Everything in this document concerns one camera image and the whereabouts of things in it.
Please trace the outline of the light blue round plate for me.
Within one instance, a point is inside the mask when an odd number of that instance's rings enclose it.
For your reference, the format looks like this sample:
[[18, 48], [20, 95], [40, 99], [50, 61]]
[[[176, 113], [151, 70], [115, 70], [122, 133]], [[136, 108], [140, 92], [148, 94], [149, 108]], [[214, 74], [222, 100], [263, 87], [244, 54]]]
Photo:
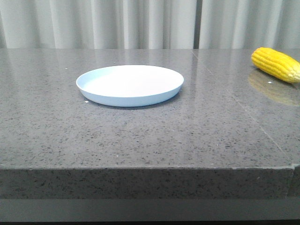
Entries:
[[138, 107], [173, 98], [184, 77], [174, 70], [147, 65], [120, 65], [95, 69], [76, 80], [87, 99], [102, 105]]

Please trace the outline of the yellow corn cob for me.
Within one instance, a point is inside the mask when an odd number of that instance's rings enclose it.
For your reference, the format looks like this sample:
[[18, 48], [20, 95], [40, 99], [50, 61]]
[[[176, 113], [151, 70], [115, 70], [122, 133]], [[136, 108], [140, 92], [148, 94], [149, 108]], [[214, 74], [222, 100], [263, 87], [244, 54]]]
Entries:
[[272, 48], [257, 48], [252, 63], [263, 72], [287, 83], [300, 82], [300, 63], [289, 55]]

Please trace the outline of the grey curtain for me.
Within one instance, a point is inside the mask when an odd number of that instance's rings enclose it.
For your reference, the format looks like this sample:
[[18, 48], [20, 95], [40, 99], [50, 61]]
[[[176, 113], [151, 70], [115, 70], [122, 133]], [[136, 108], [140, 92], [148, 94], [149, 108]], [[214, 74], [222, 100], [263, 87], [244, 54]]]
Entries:
[[3, 0], [1, 48], [299, 48], [297, 0]]

